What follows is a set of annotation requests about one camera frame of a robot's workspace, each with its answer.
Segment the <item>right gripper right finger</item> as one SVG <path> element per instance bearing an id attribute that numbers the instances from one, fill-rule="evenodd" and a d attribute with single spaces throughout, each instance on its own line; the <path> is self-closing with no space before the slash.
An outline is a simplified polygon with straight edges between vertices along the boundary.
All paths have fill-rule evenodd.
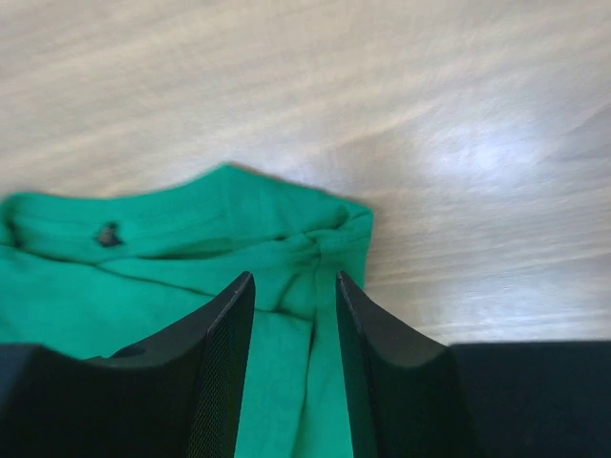
<path id="1" fill-rule="evenodd" d="M 444 345 L 346 273 L 336 312 L 355 456 L 609 455 L 609 342 Z"/>

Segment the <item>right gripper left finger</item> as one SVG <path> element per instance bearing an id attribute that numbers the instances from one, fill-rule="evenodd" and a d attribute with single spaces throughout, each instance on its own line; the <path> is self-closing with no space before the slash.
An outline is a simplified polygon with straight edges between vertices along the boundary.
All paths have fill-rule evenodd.
<path id="1" fill-rule="evenodd" d="M 108 358 L 41 344 L 1 348 L 5 457 L 231 457 L 254 318 L 255 281 Z"/>

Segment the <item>green t shirt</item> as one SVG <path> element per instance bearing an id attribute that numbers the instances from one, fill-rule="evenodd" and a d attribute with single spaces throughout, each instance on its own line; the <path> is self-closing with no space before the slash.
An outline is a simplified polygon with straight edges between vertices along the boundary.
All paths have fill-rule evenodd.
<path id="1" fill-rule="evenodd" d="M 108 356 L 248 271 L 237 455 L 349 457 L 335 278 L 364 282 L 372 230 L 366 206 L 232 165 L 135 197 L 16 194 L 1 203 L 1 339 Z"/>

